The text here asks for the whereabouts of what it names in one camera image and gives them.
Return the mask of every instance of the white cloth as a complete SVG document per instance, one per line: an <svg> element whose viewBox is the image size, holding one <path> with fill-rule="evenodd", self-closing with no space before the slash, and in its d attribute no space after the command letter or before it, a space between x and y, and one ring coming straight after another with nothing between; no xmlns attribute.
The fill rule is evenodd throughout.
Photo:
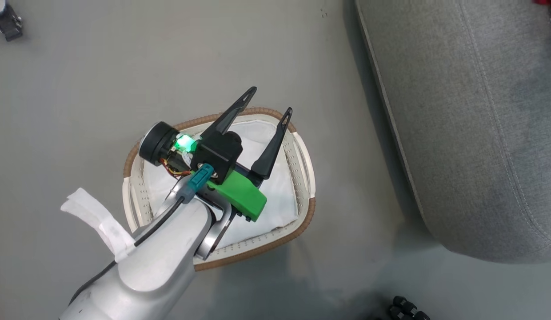
<svg viewBox="0 0 551 320"><path fill-rule="evenodd" d="M120 262L135 248L131 235L98 200L82 188L68 196L60 210L79 217L97 231L105 245Z"/></svg>
<svg viewBox="0 0 551 320"><path fill-rule="evenodd" d="M242 139L243 151L238 162L250 168L262 154L276 126L267 121L253 120L239 122L230 127ZM167 197L176 180L163 167L144 164L144 182L149 194L149 204L153 212ZM235 217L221 239L218 248L268 233L277 227L283 227L298 217L295 192L291 181L289 166L283 150L280 148L272 174L260 187L268 202L256 222L248 222L244 217Z"/></svg>

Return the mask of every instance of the black object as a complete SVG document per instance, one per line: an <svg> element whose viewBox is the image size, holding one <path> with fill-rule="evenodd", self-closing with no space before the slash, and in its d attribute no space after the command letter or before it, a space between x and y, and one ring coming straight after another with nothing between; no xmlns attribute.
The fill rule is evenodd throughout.
<svg viewBox="0 0 551 320"><path fill-rule="evenodd" d="M242 153L240 136L228 129L250 103L256 91L256 87L249 88L200 135L201 140L192 156L191 170L196 171L199 164L210 164L216 174L211 180L215 184L224 183Z"/></svg>
<svg viewBox="0 0 551 320"><path fill-rule="evenodd" d="M392 303L394 304L394 306L399 307L402 312L408 314L409 316L413 316L416 314L416 312L418 312L418 308L416 308L415 304L411 303L403 296L395 296L392 300Z"/></svg>
<svg viewBox="0 0 551 320"><path fill-rule="evenodd" d="M430 320L430 317L427 316L423 311L418 311L414 314L414 320Z"/></svg>
<svg viewBox="0 0 551 320"><path fill-rule="evenodd" d="M78 288L78 290L76 290L76 292L74 293L74 295L70 299L70 302L68 303L68 305L70 306L74 302L74 300L76 300L76 298L78 298L78 295L82 291L84 291L84 289L88 288L92 283L96 282L96 280L101 278L101 276L105 275L116 264L117 264L116 260L112 260L102 271L100 271L97 275L93 276L90 280L86 281L86 283L81 285L80 288Z"/></svg>
<svg viewBox="0 0 551 320"><path fill-rule="evenodd" d="M155 225L149 229L149 231L147 231L145 233L145 235L142 235L139 239L137 239L137 241L135 241L135 243L133 245L135 245L136 247L139 247L140 244L143 243L143 241L147 240L148 237L150 237L151 235L153 235L155 233L155 231L157 229L159 229L159 227L161 225L163 225L163 223L165 223L165 221L167 221L168 218L170 218L172 216L172 214L175 212L175 210L179 207L179 205L184 201L184 196L180 196L174 205L172 205L171 208L169 208L169 210L167 211L167 213L159 220L157 221L157 223L155 223Z"/></svg>
<svg viewBox="0 0 551 320"><path fill-rule="evenodd" d="M161 159L167 159L169 150L176 141L179 132L172 126L161 121L147 132L139 145L139 156L155 166Z"/></svg>
<svg viewBox="0 0 551 320"><path fill-rule="evenodd" d="M6 4L0 13L0 31L5 35L5 40L11 41L23 35L23 24L10 4Z"/></svg>
<svg viewBox="0 0 551 320"><path fill-rule="evenodd" d="M272 140L270 140L268 146L264 149L264 152L262 152L261 156L254 162L252 168L250 169L250 173L256 174L262 178L262 180L268 180L270 178L270 174L272 174L272 169L274 168L274 164L276 162L279 147L281 146L281 142L285 136L292 113L293 109L287 108L287 111L283 114L283 117L279 120L279 124L275 128L275 134Z"/></svg>
<svg viewBox="0 0 551 320"><path fill-rule="evenodd" d="M215 184L223 184L227 176L234 170L236 160L242 153L242 140L234 132L220 134L213 132L207 139L196 144L196 150L191 160L191 170L198 170L199 164L210 164L216 177L211 178Z"/></svg>
<svg viewBox="0 0 551 320"><path fill-rule="evenodd" d="M391 306L389 311L390 316L394 320L412 320L411 316L408 316L408 314L404 314L404 312L402 312L402 309L397 306Z"/></svg>
<svg viewBox="0 0 551 320"><path fill-rule="evenodd" d="M210 164L215 170L211 178L215 184L222 184L232 170L248 178L256 187L260 187L264 180L269 179L293 110L287 108L264 152L251 169L245 168L236 162L242 152L242 140L238 134L228 129L250 103L256 91L256 87L249 88L200 135L201 139L196 142L196 149L192 155L191 170L198 170L199 164ZM139 156L155 166L159 166L160 160L164 159L167 160L168 166L178 172L188 170L181 154L171 151L178 134L178 130L172 126L158 122L141 141Z"/></svg>

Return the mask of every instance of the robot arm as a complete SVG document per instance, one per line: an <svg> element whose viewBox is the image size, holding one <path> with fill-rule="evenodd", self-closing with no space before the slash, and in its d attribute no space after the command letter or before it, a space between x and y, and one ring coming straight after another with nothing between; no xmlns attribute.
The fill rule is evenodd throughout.
<svg viewBox="0 0 551 320"><path fill-rule="evenodd" d="M83 290L60 320L164 318L195 277L192 259L211 222L211 211L198 199L180 205L129 257Z"/></svg>
<svg viewBox="0 0 551 320"><path fill-rule="evenodd" d="M256 92L251 87L194 141L159 122L144 136L139 155L165 166L180 178L135 241L135 249L113 261L72 297L60 320L159 320L164 318L195 276L193 257L206 260L236 215L256 221L266 203L259 191L269 178L291 108L252 169L236 162L241 139L227 131ZM190 167L182 153L192 153ZM183 172L190 175L181 177ZM216 220L210 207L223 211Z"/></svg>

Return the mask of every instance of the green led light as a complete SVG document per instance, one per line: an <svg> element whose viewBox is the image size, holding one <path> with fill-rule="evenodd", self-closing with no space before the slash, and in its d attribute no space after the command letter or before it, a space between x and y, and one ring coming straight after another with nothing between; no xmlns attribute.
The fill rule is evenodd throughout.
<svg viewBox="0 0 551 320"><path fill-rule="evenodd" d="M176 150L180 150L180 151L194 152L196 148L196 143L193 138L184 134L176 140L175 148Z"/></svg>

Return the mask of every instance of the sofa seam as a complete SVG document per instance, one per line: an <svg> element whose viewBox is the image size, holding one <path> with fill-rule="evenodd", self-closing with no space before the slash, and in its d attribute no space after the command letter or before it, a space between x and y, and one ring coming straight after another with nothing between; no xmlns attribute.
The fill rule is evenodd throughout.
<svg viewBox="0 0 551 320"><path fill-rule="evenodd" d="M380 74L380 70L379 70L379 66L378 66L379 65L378 58L377 58L377 56L375 54L375 51L374 51L374 48L372 46L372 43L371 43L371 40L370 40L370 35L368 33L368 29L366 27L366 24L363 23L365 21L365 18L363 17L363 13L362 13L362 10L361 10L360 0L355 0L355 2L356 2L357 10L359 12L359 23L361 25L361 28L363 29L364 36L365 36L364 40L365 40L365 43L367 45L367 50L368 50L369 55L370 55L369 60L370 60L371 65L374 66L374 69L375 69L375 72L376 72L377 84L379 85L380 91L382 92L384 105L386 107L386 110L387 110L387 113L388 113L388 118L390 119L390 122L391 122L391 125L392 125L392 130L394 131L394 134L395 134L395 137L396 137L396 141L398 142L398 148L400 149L400 154L402 156L402 160L403 160L404 166L406 168L406 174L408 176L408 180L410 181L410 186L412 188L412 192L414 193L414 198L416 200L416 204L418 205L418 210L420 212L420 215L422 216L422 219L424 220L424 222L427 225L427 219L426 219L426 215L423 212L422 202L420 201L420 198L419 198L419 195L418 195L418 190L415 187L414 178L412 176L412 171L411 171L411 168L410 168L410 164L408 163L408 161L406 159L406 153L404 152L404 147L402 145L402 141L400 140L400 136L398 134L398 128L396 126L396 122L395 122L394 116L393 116L392 111L391 111L390 100L388 99L388 94L387 94L386 88L384 86L384 83L382 81L382 76Z"/></svg>
<svg viewBox="0 0 551 320"><path fill-rule="evenodd" d="M447 248L447 247L445 247L445 248L448 249L451 252L458 253L459 255L463 254L460 251L454 251L453 249L450 249L450 248ZM518 253L513 253L513 254L509 254L509 255L498 255L498 254L497 255L491 255L490 258L480 257L480 256L477 256L477 255L472 255L471 257L474 257L474 258L477 258L477 259L480 259L480 260L483 260L483 261L490 261L490 262L495 262L495 263L509 263L509 261L524 259L526 257L530 257L530 256L533 256L535 254L541 253L541 252L543 252L543 251L545 251L546 249L549 249L549 248L551 248L551 242L550 241L548 241L547 243L544 243L544 246L541 247L541 248L528 251L528 252L523 253L521 255L519 255Z"/></svg>
<svg viewBox="0 0 551 320"><path fill-rule="evenodd" d="M485 67L483 66L483 60L481 58L479 48L477 47L477 42L475 39L475 35L473 34L473 30L471 28L471 21L469 20L469 16L467 14L467 11L465 7L460 3L459 0L456 0L454 2L456 9L458 10L459 15L459 21L462 25L462 29L466 35L468 35L470 39L468 39L470 43L468 43L468 49L469 49L469 55L473 58L473 69L475 70L475 75L477 76L477 81L479 81L479 85L481 86L481 89L485 91L485 101L487 102L487 109L489 111L489 120L491 122L491 127L493 129L493 134L495 135L495 138L497 138L497 142L500 142L500 148L499 148L499 154L501 155L501 160L503 162L503 166L505 167L505 172L507 172L507 178L509 180L509 184L511 185L511 190L513 192L513 195L515 195L515 199L517 202L517 205L519 206L519 209L521 211L521 215L523 216L523 219L526 221L527 225L529 225L531 231L535 232L539 237L546 239L547 241L551 242L551 236L548 235L546 231L539 225L538 221L536 221L536 218L534 217L533 213L530 211L530 207L528 203L526 202L526 197L523 192L523 188L520 184L519 176L515 170L515 165L513 164L513 160L511 157L511 154L509 152L507 140L505 139L505 136L503 134L503 128L501 125L501 121L499 119L499 114L497 113L497 110L495 108L495 100L493 99L493 95L491 92L491 87L489 87L489 83L487 80L487 73L485 71ZM465 26L463 19L459 12L463 13L463 17L466 19L466 25ZM475 55L473 55L471 45L473 45L473 51L475 51ZM511 167L511 171L515 176L511 178L511 174L509 173L509 168L507 167L507 164Z"/></svg>

